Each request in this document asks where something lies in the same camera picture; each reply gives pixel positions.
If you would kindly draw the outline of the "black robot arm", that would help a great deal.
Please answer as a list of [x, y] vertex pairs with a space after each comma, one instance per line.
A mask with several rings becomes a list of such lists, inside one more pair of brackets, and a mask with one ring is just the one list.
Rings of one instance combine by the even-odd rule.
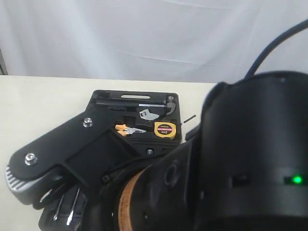
[[305, 231], [308, 76], [217, 84], [199, 129], [88, 202], [83, 231]]

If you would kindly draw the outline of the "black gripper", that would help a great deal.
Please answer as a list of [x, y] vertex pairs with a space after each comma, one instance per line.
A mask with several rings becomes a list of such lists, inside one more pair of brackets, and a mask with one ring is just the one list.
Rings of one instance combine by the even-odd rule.
[[188, 141], [155, 161], [126, 168], [88, 201], [84, 231], [191, 231], [200, 143]]

